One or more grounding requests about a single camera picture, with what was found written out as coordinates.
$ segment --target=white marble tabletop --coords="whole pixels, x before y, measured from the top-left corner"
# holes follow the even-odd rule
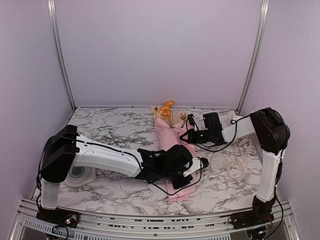
[[[197,117],[218,112],[220,120],[228,124],[234,111],[212,108],[180,108]],[[154,116],[150,107],[142,108],[78,108],[69,124],[76,125],[78,132],[96,141],[121,148],[145,148],[158,150]],[[224,159],[235,159],[233,146],[215,155],[211,164],[216,172]],[[248,144],[241,146],[245,151]],[[196,148],[199,157],[211,158],[212,153]],[[249,152],[245,177],[236,180],[226,172],[214,177],[206,168],[200,183],[189,200],[169,201],[168,196],[143,180],[124,176],[117,172],[96,169],[96,179],[79,188],[61,185],[58,205],[80,211],[120,215],[195,215],[242,209],[252,206],[259,187],[261,163],[254,148]],[[157,182],[165,188],[165,182]]]

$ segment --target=black cable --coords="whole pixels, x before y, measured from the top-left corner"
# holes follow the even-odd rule
[[[159,187],[159,186],[156,185],[155,183],[153,183],[153,182],[150,182],[150,183],[151,183],[153,186],[155,186],[155,187],[157,187],[158,189],[160,189],[160,190],[161,190],[162,192],[164,192],[165,194],[167,194],[167,195],[169,195],[169,196],[173,196],[173,195],[179,193],[180,191],[182,191],[183,189],[189,188],[189,187],[194,186],[194,185],[196,185],[197,183],[199,183],[200,180],[201,180],[201,177],[202,177],[202,167],[200,166],[200,176],[199,176],[199,179],[198,179],[196,182],[190,184],[189,186],[185,186],[185,187],[179,189],[178,191],[176,191],[176,192],[174,192],[174,193],[168,193],[166,190],[164,190],[163,188]]]
[[[206,151],[208,151],[208,152],[210,152],[210,153],[217,153],[217,152],[220,152],[220,151],[222,151],[222,150],[225,150],[227,147],[229,147],[233,142],[234,142],[234,140],[236,139],[236,136],[237,136],[237,130],[238,130],[238,121],[234,121],[234,123],[235,123],[235,129],[234,129],[234,136],[233,136],[233,138],[232,138],[232,140],[226,145],[226,146],[224,146],[223,148],[220,148],[220,149],[218,149],[218,150],[210,150],[210,149],[206,149],[206,148],[204,148],[204,147],[202,147],[202,146],[200,146],[200,145],[198,145],[198,144],[194,144],[194,145],[196,145],[198,148],[201,148],[201,149],[203,149],[203,150],[206,150]]]
[[[38,212],[41,210],[41,205],[39,205],[39,198],[41,197],[41,192],[39,192],[39,196],[36,198],[36,207],[38,208]]]
[[[212,146],[207,146],[207,148],[204,148],[204,147],[202,147],[202,146],[200,146],[200,145],[198,145],[198,144],[194,144],[194,145],[196,145],[198,148],[200,148],[200,149],[203,149],[203,150],[206,150],[206,151],[208,151],[208,152],[210,152],[210,153],[217,153],[217,152],[220,152],[220,151],[222,151],[222,150],[225,150],[227,147],[229,147],[233,142],[234,142],[234,140],[236,139],[236,136],[237,136],[237,130],[238,130],[238,122],[240,121],[240,120],[242,120],[242,119],[245,119],[245,118],[247,118],[247,117],[249,117],[249,115],[247,115],[247,116],[244,116],[244,117],[242,117],[242,118],[240,118],[240,119],[238,119],[238,120],[233,120],[233,121],[231,121],[231,124],[235,124],[235,129],[234,129],[234,136],[233,136],[233,138],[232,138],[232,140],[226,145],[226,146],[224,146],[223,148],[221,148],[221,149],[219,149],[219,150],[210,150],[210,149],[207,149],[207,148],[210,148],[210,147],[213,147],[213,145]],[[186,121],[185,121],[185,129],[186,129],[186,131],[188,132],[188,118],[186,119]]]
[[[55,223],[58,224],[58,226],[56,226],[56,228],[58,228],[58,227],[64,227],[64,228],[65,228],[65,230],[66,230],[66,237],[65,237],[64,240],[68,240],[68,239],[69,239],[69,230],[68,230],[67,226],[66,226],[64,223],[60,222],[60,221],[55,221],[55,220],[54,220],[53,222],[55,222]]]
[[[270,238],[270,237],[278,230],[278,228],[280,228],[280,226],[281,226],[281,224],[282,224],[282,222],[283,222],[283,220],[284,220],[284,214],[285,214],[285,213],[284,213],[284,208],[282,207],[280,201],[278,200],[277,195],[276,195],[276,194],[274,194],[274,195],[275,195],[275,200],[278,202],[278,204],[279,204],[279,206],[280,206],[280,208],[281,208],[282,216],[281,216],[281,220],[280,220],[279,225],[275,228],[275,230],[273,230],[272,233],[270,233],[270,234],[269,234],[268,236],[266,236],[264,239]]]

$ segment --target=pink towel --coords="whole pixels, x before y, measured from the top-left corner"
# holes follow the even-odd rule
[[[183,128],[180,128],[180,127],[171,128],[160,117],[156,117],[154,126],[155,126],[156,135],[158,137],[160,149],[167,151],[174,145],[179,144],[179,145],[184,145],[190,151],[193,157],[196,156],[195,146],[193,144],[189,144],[180,140],[180,136],[186,132],[186,126],[184,126]],[[192,177],[193,177],[193,180],[191,181],[191,184],[195,183],[198,180],[198,176],[195,172],[192,173]],[[173,194],[174,192],[177,191],[177,189],[174,189],[171,181],[166,180],[165,183],[166,183],[166,189],[168,193]],[[195,185],[187,187],[186,189],[181,190],[177,194],[173,196],[169,196],[169,200],[175,201],[175,202],[186,201],[189,198],[189,194],[193,193],[195,190],[196,190]]]

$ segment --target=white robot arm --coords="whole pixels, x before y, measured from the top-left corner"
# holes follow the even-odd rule
[[[269,221],[268,219],[273,220],[275,189],[282,173],[282,158],[290,138],[289,127],[281,115],[268,107],[246,117],[238,117],[238,120],[234,119],[230,126],[222,129],[218,114],[212,112],[203,115],[204,125],[207,128],[205,130],[198,128],[192,114],[187,119],[196,128],[189,129],[180,139],[197,146],[207,142],[212,142],[216,146],[225,144],[228,146],[235,139],[251,134],[257,135],[263,160],[260,184],[253,198],[252,211],[235,213],[230,219],[235,229],[263,224]]]
[[[188,187],[193,172],[208,165],[206,158],[193,157],[183,145],[175,145],[168,151],[124,149],[89,139],[78,134],[76,126],[68,125],[51,137],[44,148],[37,177],[41,210],[57,209],[60,185],[77,167],[118,172],[148,183],[170,180],[178,190]]]
[[[235,124],[232,124],[222,130],[223,139],[227,143],[231,142],[234,138],[235,130]],[[250,117],[243,118],[237,122],[235,139],[243,138],[255,133],[256,131]],[[284,157],[284,153],[285,150],[283,150],[283,152],[281,151],[278,154],[275,154],[273,152],[262,149],[263,166],[256,197],[264,203],[272,200],[275,197],[275,182],[278,172],[278,166],[281,162],[281,158]]]

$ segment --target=white wall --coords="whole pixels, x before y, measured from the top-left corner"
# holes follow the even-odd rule
[[[71,114],[48,16],[47,1],[0,0],[1,240],[33,191],[43,144]]]
[[[320,1],[272,0],[243,114],[280,112],[291,130],[279,193],[303,240],[320,236]]]
[[[57,0],[78,106],[236,108],[260,0]]]

